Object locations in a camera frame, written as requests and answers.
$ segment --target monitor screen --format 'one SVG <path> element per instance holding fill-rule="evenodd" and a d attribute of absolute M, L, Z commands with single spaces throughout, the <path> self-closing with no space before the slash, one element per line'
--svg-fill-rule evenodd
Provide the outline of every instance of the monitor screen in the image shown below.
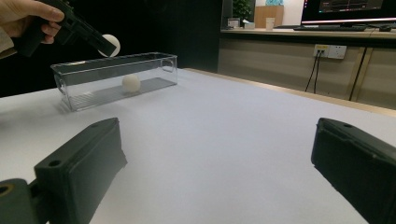
<path fill-rule="evenodd" d="M 395 0 L 304 0 L 302 25 L 396 22 Z"/>

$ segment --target computer mouse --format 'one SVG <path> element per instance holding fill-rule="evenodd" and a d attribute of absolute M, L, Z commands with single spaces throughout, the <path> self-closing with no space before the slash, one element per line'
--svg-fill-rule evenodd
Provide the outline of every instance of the computer mouse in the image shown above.
<path fill-rule="evenodd" d="M 389 25 L 382 25 L 379 27 L 379 32 L 389 32 L 392 30 L 392 27 Z"/>

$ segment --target white ball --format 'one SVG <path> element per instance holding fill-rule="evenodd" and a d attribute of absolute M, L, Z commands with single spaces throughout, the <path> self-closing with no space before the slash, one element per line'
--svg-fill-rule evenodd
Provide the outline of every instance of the white ball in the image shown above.
<path fill-rule="evenodd" d="M 122 79 L 122 88 L 128 92 L 136 92 L 140 90 L 140 79 L 137 75 L 127 75 Z"/>
<path fill-rule="evenodd" d="M 98 50 L 99 53 L 105 57 L 114 57 L 117 54 L 119 54 L 121 48 L 120 41 L 114 35 L 102 35 L 102 37 L 104 37 L 106 40 L 108 40 L 108 42 L 116 46 L 116 49 L 113 51 L 113 53 L 110 56 L 107 56 L 104 53 L 102 53 L 100 50 Z"/>

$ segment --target transparent bin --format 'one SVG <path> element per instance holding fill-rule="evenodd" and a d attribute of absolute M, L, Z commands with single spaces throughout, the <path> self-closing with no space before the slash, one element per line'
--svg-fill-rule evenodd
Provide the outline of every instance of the transparent bin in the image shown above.
<path fill-rule="evenodd" d="M 177 84 L 177 56 L 151 52 L 50 67 L 72 111 Z"/>

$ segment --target white wall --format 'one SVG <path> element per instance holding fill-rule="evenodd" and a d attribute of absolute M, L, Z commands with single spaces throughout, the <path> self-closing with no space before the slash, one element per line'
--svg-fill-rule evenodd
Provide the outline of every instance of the white wall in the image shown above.
<path fill-rule="evenodd" d="M 283 0 L 285 12 L 283 14 L 284 25 L 300 24 L 303 13 L 304 0 Z M 256 0 L 256 7 L 265 6 L 265 0 Z"/>

